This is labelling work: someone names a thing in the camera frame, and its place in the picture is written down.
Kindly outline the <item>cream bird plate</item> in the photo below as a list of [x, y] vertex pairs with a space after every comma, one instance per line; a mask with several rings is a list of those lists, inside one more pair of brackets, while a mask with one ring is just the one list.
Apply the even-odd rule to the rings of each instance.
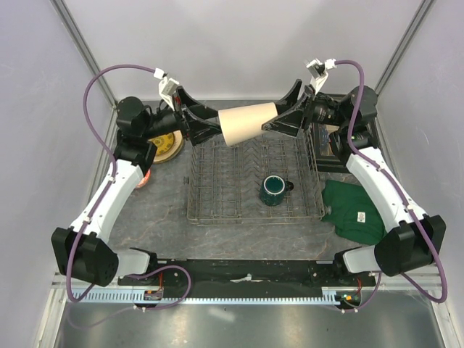
[[153, 163], [163, 163], [174, 158], [183, 148], [182, 133], [177, 130], [150, 140], [157, 148]]

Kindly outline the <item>beige cup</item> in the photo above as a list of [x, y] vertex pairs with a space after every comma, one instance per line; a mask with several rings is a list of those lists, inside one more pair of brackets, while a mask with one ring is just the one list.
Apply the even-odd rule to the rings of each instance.
[[278, 115], [273, 102], [222, 109], [220, 127], [227, 146], [232, 147], [265, 133], [262, 125]]

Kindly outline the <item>yellow patterned small plate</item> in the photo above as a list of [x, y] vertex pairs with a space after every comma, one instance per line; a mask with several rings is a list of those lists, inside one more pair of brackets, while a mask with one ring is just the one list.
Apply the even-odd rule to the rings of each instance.
[[175, 135], [174, 133], [168, 133], [161, 135], [150, 140], [157, 148], [156, 155], [158, 157], [166, 154], [170, 154], [175, 147]]

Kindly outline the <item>dark green mug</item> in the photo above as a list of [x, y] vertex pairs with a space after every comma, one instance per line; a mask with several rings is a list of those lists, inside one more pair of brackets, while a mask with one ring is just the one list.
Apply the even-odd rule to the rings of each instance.
[[280, 205], [286, 193], [293, 189], [294, 184], [291, 181], [286, 181], [279, 175], [269, 175], [261, 183], [259, 198], [266, 206], [275, 207]]

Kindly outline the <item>white red patterned bowl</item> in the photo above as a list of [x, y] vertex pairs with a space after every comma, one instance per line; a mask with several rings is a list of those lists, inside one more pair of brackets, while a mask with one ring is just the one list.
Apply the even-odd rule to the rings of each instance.
[[151, 176], [151, 170], [148, 170], [146, 175], [141, 179], [141, 181], [138, 183], [136, 188], [140, 189], [144, 187], [148, 183], [150, 176]]

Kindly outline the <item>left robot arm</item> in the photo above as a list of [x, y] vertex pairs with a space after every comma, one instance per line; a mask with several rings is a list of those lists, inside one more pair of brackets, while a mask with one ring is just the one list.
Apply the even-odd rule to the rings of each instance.
[[157, 151], [152, 139], [180, 131], [193, 145], [220, 134], [218, 111], [192, 99], [183, 87], [169, 97], [172, 106], [152, 109], [129, 96], [116, 106], [117, 145], [109, 171], [93, 198], [68, 228], [57, 228], [51, 243], [59, 271], [73, 279], [107, 286], [116, 277], [134, 274], [143, 285], [159, 277], [151, 253], [142, 249], [115, 252], [109, 235], [128, 197], [153, 165]]

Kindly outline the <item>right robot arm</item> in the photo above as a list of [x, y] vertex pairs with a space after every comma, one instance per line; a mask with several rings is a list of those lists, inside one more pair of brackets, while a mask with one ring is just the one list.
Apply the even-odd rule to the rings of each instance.
[[368, 130], [377, 116], [377, 101], [376, 92], [367, 86], [336, 100], [296, 80], [275, 102], [277, 115], [262, 125], [265, 131], [293, 137], [316, 123], [338, 128], [329, 136], [332, 151], [365, 189], [386, 228], [376, 245], [337, 254], [331, 273], [343, 286], [367, 271], [397, 276], [435, 264], [440, 274], [444, 272], [439, 251], [446, 224], [440, 215], [431, 216], [421, 208], [386, 164]]

